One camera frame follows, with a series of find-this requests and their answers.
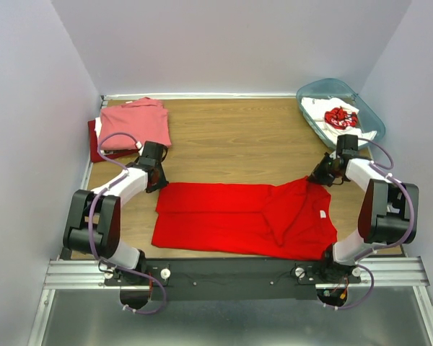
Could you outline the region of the bright red t-shirt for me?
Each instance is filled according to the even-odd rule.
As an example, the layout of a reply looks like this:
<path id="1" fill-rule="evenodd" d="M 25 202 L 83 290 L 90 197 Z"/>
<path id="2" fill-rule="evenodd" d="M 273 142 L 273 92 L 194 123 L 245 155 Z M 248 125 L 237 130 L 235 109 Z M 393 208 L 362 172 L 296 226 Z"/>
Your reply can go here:
<path id="1" fill-rule="evenodd" d="M 173 182 L 157 201 L 152 245 L 319 260 L 337 240 L 331 195 L 306 178 L 282 185 Z"/>

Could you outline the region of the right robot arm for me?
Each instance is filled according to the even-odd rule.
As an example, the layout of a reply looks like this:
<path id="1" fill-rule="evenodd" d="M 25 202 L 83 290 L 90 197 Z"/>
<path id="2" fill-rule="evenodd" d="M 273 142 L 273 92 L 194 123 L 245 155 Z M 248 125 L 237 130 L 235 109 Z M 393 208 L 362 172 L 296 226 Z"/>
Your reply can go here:
<path id="1" fill-rule="evenodd" d="M 359 153 L 364 141 L 381 149 L 389 164 L 384 165 Z M 313 272 L 332 283 L 352 274 L 359 261 L 371 254 L 402 244 L 416 236 L 419 188 L 396 179 L 392 156 L 378 143 L 356 135 L 340 135 L 336 150 L 324 154 L 307 181 L 330 187 L 336 179 L 354 182 L 364 191 L 357 229 L 342 241 L 328 246 Z"/>

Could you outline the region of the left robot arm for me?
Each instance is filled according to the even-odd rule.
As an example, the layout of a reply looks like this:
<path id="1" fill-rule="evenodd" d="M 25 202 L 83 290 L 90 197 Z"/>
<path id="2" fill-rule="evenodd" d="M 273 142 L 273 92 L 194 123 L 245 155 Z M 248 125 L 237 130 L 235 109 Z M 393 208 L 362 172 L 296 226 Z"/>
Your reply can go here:
<path id="1" fill-rule="evenodd" d="M 146 275 L 146 257 L 121 240 L 121 209 L 139 193 L 168 185 L 162 167 L 167 152 L 165 145 L 147 141 L 117 177 L 92 190 L 77 190 L 69 207 L 64 247 L 109 262 L 127 283 L 139 284 Z"/>

